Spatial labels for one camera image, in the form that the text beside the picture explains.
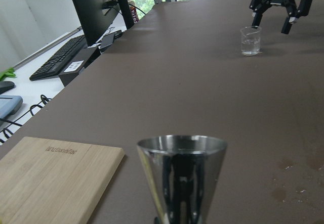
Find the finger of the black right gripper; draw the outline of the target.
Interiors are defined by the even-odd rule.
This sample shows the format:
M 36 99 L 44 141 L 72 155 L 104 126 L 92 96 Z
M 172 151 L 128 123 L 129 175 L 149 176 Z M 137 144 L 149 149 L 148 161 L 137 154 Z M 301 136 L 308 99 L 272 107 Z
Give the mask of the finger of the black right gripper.
M 288 16 L 285 19 L 281 33 L 289 34 L 294 23 L 301 16 L 307 16 L 313 0 L 283 0 Z
M 253 11 L 252 26 L 259 26 L 261 23 L 263 12 L 265 11 L 265 6 L 262 3 L 262 0 L 251 0 L 249 8 Z

